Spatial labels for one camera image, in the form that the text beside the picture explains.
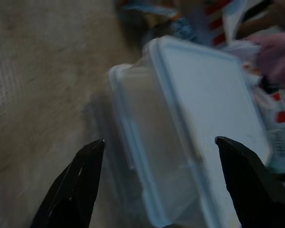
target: red and white striped object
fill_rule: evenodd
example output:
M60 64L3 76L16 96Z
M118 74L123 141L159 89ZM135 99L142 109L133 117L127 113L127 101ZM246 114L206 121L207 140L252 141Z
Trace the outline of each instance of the red and white striped object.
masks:
M222 48L227 45L222 9L232 1L221 0L215 5L205 8L205 13L209 18L209 29L214 33L212 45L216 48Z

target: concrete floor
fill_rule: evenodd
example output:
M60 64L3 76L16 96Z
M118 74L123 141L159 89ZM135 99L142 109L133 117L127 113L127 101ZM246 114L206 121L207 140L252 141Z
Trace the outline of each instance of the concrete floor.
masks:
M0 228L29 227L47 190L100 137L92 100L140 57L111 0L0 0ZM91 227L128 227L108 159Z

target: plastic food container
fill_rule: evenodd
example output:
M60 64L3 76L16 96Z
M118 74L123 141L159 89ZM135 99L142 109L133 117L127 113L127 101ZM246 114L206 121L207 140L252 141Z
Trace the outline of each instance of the plastic food container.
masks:
M263 163L270 156L245 77L236 57L171 37L111 68L116 120L155 227L239 227L214 141L241 142Z

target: pink cloth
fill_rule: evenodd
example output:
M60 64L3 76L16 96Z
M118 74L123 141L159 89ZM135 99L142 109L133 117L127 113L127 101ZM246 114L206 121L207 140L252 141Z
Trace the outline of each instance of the pink cloth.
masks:
M246 38L261 46L256 66L273 83L285 86L285 33Z

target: white lid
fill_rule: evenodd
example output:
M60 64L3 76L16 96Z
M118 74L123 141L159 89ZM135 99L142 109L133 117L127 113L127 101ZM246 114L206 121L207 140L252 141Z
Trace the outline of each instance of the white lid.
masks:
M187 139L194 159L202 158L223 227L239 227L215 137L244 144L263 163L270 155L241 63L229 54L168 36L151 41L145 54L169 103L178 134Z

